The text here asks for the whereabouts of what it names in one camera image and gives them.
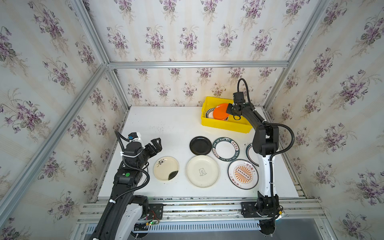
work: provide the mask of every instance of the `cable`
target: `cable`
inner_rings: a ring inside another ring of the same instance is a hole
[[[275,153],[272,153],[270,158],[269,158],[269,168],[270,168],[270,175],[271,175],[271,186],[270,187],[271,187],[271,197],[272,197],[272,203],[273,203],[273,216],[272,216],[271,220],[273,222],[273,226],[275,226],[276,202],[275,202],[275,198],[273,196],[273,183],[272,183],[273,182],[273,166],[272,166],[272,159],[277,154],[284,153],[284,152],[288,151],[293,146],[293,143],[295,142],[295,134],[293,133],[292,129],[290,127],[288,127],[287,125],[280,124],[280,123],[272,123],[272,122],[267,122],[267,121],[264,121],[263,123],[271,125],[271,126],[279,126],[279,127],[286,128],[288,130],[288,132],[291,134],[291,142],[289,143],[289,145],[286,148],[284,148],[283,150],[281,150],[281,151],[277,151]]]
[[[239,81],[237,82],[237,91],[239,91],[239,86],[240,86],[240,81],[243,81],[244,82],[244,85],[245,85],[245,89],[247,91],[247,98],[248,98],[248,102],[251,104],[251,99],[249,98],[249,90],[248,90],[248,85],[247,85],[247,82],[245,81],[244,78],[240,78]]]
[[[118,139],[118,141],[119,141],[121,150],[124,151],[125,148],[124,148],[124,145],[123,145],[123,143],[122,143],[122,141],[121,141],[121,138],[120,138],[121,134],[120,134],[117,130],[115,130],[115,134],[116,134],[116,137],[117,137],[117,139]],[[130,166],[130,165],[126,162],[126,160],[125,160],[125,156],[122,157],[122,160],[123,160],[124,164],[125,164],[127,167],[129,167],[129,168],[131,168],[131,169],[134,169],[134,170],[136,170],[136,171],[140,171],[140,172],[144,173],[144,174],[146,175],[147,179],[145,180],[145,182],[144,182],[142,185],[140,185],[140,186],[138,186],[138,187],[134,187],[134,188],[132,188],[132,189],[129,189],[129,190],[123,192],[122,194],[118,195],[116,198],[113,199],[115,202],[116,202],[120,197],[124,196],[125,194],[130,193],[130,192],[134,192],[134,191],[136,191],[136,190],[139,190],[139,189],[145,187],[145,186],[148,184],[148,182],[149,182],[149,178],[150,178],[148,172],[146,172],[146,171],[144,171],[144,170],[142,170],[142,169],[140,169],[140,168]],[[107,206],[106,206],[106,208],[105,208],[105,211],[103,212],[103,215],[102,215],[101,218],[100,218],[100,222],[99,222],[99,224],[98,224],[98,228],[97,228],[97,230],[96,230],[96,237],[95,237],[96,239],[100,239],[101,232],[103,231],[105,222],[107,221],[108,215],[109,215],[109,213],[111,212],[113,205],[114,205],[114,203],[112,203],[112,202],[108,202],[108,204],[107,204]]]

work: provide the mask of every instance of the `orange plate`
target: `orange plate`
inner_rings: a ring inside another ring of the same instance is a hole
[[[218,105],[214,110],[214,119],[217,120],[224,120],[226,119],[229,114],[226,113],[228,107],[228,103],[222,103]]]

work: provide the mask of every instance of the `white tabletop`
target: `white tabletop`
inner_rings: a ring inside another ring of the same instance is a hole
[[[148,185],[135,191],[136,195],[148,197],[257,197],[259,183],[250,190],[243,190],[233,185],[228,177],[228,165],[216,158],[213,152],[208,156],[219,165],[220,177],[217,182],[207,188],[199,188],[192,185],[185,174],[187,162],[195,155],[189,149],[189,142],[196,136],[205,136],[211,142],[219,137],[229,137],[240,147],[238,159],[247,159],[245,148],[252,142],[255,131],[240,133],[228,130],[205,127],[201,125],[201,107],[140,107],[133,106],[122,131],[123,136],[131,132],[140,132],[144,144],[152,139],[161,138],[163,150],[149,159],[148,172],[151,177]],[[261,108],[257,112],[264,117]],[[115,150],[111,164],[101,186],[99,198],[109,198],[112,192],[113,180],[116,171],[122,161],[120,146]],[[179,172],[170,181],[157,180],[153,174],[155,162],[164,156],[172,156],[179,162]],[[280,155],[275,158],[275,182],[279,197],[298,197],[288,170]]]

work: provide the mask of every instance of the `gray floor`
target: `gray floor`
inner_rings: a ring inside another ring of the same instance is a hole
[[[223,240],[223,239],[266,239],[266,240],[322,240],[315,221],[308,219],[281,219],[276,222],[272,237],[265,237],[259,231],[225,231],[194,233],[149,233],[144,240]]]

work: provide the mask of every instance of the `yellow plastic container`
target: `yellow plastic container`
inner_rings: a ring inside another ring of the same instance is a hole
[[[222,103],[232,103],[232,99],[224,99],[224,98],[214,98],[214,97],[206,97],[205,102],[203,104],[203,108],[201,110],[201,124],[203,126],[221,128],[225,130],[235,131],[235,132],[243,132],[249,133],[252,129],[251,124],[244,117],[241,117],[240,120],[233,119],[233,115],[229,115],[228,121],[216,120],[211,118],[206,118],[205,113],[210,108],[215,108]]]

